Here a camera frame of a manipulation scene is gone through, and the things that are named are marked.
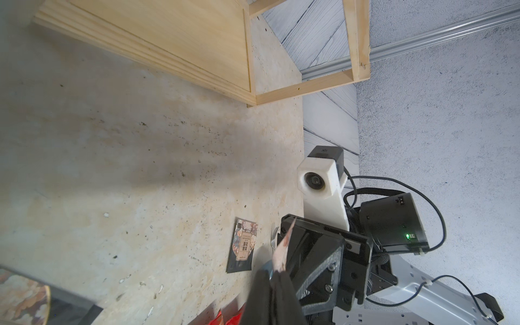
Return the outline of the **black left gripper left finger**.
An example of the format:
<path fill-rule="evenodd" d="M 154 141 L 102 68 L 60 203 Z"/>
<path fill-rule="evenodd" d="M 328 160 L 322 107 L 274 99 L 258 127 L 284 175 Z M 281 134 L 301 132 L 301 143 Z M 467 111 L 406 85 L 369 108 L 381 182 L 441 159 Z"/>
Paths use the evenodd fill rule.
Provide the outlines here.
<path fill-rule="evenodd" d="M 276 324 L 274 314 L 274 271 L 258 271 L 247 297 L 240 324 L 270 325 Z"/>

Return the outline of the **brown tea bag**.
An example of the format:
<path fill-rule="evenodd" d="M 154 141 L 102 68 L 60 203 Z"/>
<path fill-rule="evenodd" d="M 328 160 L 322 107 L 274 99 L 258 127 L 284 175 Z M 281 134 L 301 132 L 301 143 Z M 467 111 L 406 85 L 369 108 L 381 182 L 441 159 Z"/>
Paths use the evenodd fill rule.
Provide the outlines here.
<path fill-rule="evenodd" d="M 285 237 L 276 247 L 272 257 L 272 269 L 274 272 L 284 272 L 287 269 L 288 246 L 291 241 L 296 220 L 294 219 Z"/>
<path fill-rule="evenodd" d="M 252 270 L 257 230 L 257 223 L 236 218 L 226 266 L 228 274 Z"/>
<path fill-rule="evenodd" d="M 2 324 L 93 324 L 102 311 L 88 299 L 1 269 Z"/>

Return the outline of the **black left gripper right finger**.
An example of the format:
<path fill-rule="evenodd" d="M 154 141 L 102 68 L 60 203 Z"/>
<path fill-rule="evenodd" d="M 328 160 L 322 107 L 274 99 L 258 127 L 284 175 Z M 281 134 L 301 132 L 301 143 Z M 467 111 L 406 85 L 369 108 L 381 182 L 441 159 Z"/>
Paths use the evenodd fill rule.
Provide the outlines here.
<path fill-rule="evenodd" d="M 307 324 L 287 272 L 273 274 L 273 324 Z"/>

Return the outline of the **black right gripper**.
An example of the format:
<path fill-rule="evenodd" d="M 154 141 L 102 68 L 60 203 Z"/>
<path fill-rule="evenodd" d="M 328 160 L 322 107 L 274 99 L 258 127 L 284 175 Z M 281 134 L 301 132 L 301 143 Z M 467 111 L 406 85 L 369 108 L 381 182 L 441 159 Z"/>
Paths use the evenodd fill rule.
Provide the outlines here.
<path fill-rule="evenodd" d="M 296 215 L 281 219 L 278 238 L 291 235 L 287 255 L 305 315 L 345 311 L 371 291 L 371 272 L 390 255 L 425 253 L 429 244 L 411 194 L 384 192 L 352 213 L 352 231 Z"/>

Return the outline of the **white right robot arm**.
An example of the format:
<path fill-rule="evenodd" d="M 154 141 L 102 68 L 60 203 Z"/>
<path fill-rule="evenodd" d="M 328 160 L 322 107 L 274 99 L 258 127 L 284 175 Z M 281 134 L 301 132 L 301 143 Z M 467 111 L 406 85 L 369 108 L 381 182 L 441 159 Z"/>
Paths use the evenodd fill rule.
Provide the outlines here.
<path fill-rule="evenodd" d="M 288 239 L 288 272 L 309 324 L 367 324 L 365 302 L 407 314 L 387 314 L 383 324 L 498 324 L 497 300 L 469 289 L 459 292 L 404 261 L 398 251 L 428 248 L 412 196 L 399 190 L 363 188 L 376 200 L 351 213 L 351 230 L 296 215 L 281 220 Z"/>

